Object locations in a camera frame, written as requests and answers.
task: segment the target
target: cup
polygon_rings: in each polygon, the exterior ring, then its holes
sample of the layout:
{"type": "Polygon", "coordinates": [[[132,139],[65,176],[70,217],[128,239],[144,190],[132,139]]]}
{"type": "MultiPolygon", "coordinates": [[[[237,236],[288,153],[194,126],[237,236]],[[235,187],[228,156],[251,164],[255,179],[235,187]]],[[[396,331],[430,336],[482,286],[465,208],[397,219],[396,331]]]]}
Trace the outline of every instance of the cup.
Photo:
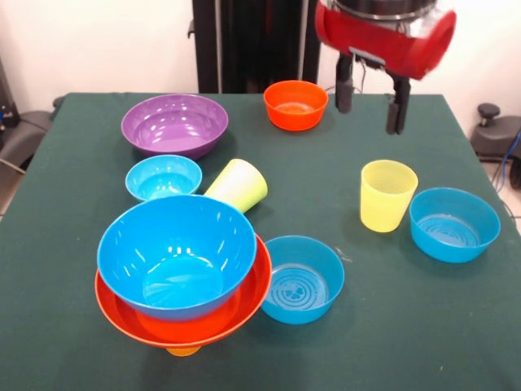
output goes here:
{"type": "Polygon", "coordinates": [[[372,231],[394,231],[417,187],[416,173],[403,163],[371,161],[361,171],[361,222],[372,231]]]}
{"type": "Polygon", "coordinates": [[[268,195],[268,185],[261,172],[251,163],[232,159],[204,195],[245,213],[268,195]]]}

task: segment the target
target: light blue bowl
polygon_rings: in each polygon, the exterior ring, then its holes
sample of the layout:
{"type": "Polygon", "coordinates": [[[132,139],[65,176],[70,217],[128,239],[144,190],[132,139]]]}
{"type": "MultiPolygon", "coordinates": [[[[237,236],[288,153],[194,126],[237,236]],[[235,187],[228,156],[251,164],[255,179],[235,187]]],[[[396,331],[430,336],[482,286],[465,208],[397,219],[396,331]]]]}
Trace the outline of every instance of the light blue bowl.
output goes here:
{"type": "Polygon", "coordinates": [[[449,187],[417,194],[409,215],[416,245],[427,255],[450,263],[476,259],[501,230],[499,217],[489,204],[467,191],[449,187]]]}
{"type": "Polygon", "coordinates": [[[137,163],[125,178],[129,193],[138,201],[194,193],[203,172],[193,160],[178,155],[159,155],[137,163]]]}
{"type": "Polygon", "coordinates": [[[304,324],[321,318],[344,285],[344,267],[324,243],[281,236],[266,243],[273,267],[262,309],[273,319],[304,324]]]}
{"type": "Polygon", "coordinates": [[[119,216],[99,243],[98,268],[136,311],[189,320],[222,305],[255,255],[255,232],[237,209],[203,195],[177,195],[119,216]]]}

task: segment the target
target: red bowl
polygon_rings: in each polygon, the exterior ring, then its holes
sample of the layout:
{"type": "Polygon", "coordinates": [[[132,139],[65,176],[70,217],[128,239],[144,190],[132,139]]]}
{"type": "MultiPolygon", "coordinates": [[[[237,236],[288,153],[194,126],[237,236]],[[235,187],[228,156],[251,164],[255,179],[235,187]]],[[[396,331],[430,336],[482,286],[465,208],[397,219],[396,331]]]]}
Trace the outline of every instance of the red bowl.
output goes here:
{"type": "Polygon", "coordinates": [[[271,282],[271,260],[264,242],[258,235],[256,239],[255,262],[244,281],[224,305],[202,318],[184,322],[150,318],[125,304],[96,271],[94,288],[99,308],[115,328],[130,338],[166,348],[176,355],[194,353],[200,346],[216,342],[238,330],[257,312],[266,298],[271,282]]]}
{"type": "Polygon", "coordinates": [[[286,80],[269,86],[264,101],[269,120],[277,127],[299,132],[320,122],[328,94],[309,81],[286,80]]]}

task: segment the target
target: orange cup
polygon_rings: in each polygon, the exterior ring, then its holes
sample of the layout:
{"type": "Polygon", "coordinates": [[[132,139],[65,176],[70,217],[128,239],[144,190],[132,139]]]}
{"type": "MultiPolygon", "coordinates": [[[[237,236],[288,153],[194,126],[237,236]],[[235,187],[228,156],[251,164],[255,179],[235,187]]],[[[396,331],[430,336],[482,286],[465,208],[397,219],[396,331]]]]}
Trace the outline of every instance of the orange cup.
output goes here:
{"type": "Polygon", "coordinates": [[[269,120],[291,132],[308,130],[318,124],[328,100],[327,93],[309,81],[280,81],[264,92],[269,120]]]}

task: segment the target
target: table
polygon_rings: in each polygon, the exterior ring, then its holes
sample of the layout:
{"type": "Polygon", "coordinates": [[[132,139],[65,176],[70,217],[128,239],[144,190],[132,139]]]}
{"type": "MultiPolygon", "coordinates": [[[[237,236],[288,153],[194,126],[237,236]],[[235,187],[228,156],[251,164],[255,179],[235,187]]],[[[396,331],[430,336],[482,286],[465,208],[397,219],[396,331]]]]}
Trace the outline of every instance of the table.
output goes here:
{"type": "Polygon", "coordinates": [[[94,297],[96,249],[134,205],[126,172],[141,156],[120,120],[149,94],[70,94],[0,223],[0,384],[5,390],[521,389],[521,241],[443,97],[413,96],[401,136],[384,132],[387,97],[331,102],[314,130],[289,134],[260,95],[209,95],[230,114],[199,161],[204,191],[232,157],[265,175],[268,197],[247,213],[264,239],[310,235],[345,254],[346,284],[330,312],[294,327],[259,311],[189,358],[118,332],[94,297]],[[418,250],[409,219],[391,234],[357,215],[368,161],[413,167],[419,190],[472,191],[501,217],[476,261],[446,265],[418,250]]]}

